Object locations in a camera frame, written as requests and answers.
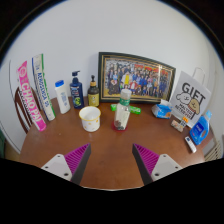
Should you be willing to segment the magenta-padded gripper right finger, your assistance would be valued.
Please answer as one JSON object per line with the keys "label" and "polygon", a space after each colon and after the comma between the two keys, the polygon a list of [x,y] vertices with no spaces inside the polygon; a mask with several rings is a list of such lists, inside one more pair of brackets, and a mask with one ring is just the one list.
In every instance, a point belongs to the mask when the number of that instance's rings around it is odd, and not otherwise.
{"label": "magenta-padded gripper right finger", "polygon": [[145,185],[182,169],[169,155],[158,155],[139,144],[133,145],[132,153]]}

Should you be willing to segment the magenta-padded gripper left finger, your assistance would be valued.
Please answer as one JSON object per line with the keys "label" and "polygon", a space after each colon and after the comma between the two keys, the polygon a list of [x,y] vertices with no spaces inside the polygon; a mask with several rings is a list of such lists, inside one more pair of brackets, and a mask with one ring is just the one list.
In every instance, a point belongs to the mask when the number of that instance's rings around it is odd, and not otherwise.
{"label": "magenta-padded gripper left finger", "polygon": [[87,143],[66,155],[56,154],[42,169],[79,185],[91,154],[91,144]]}

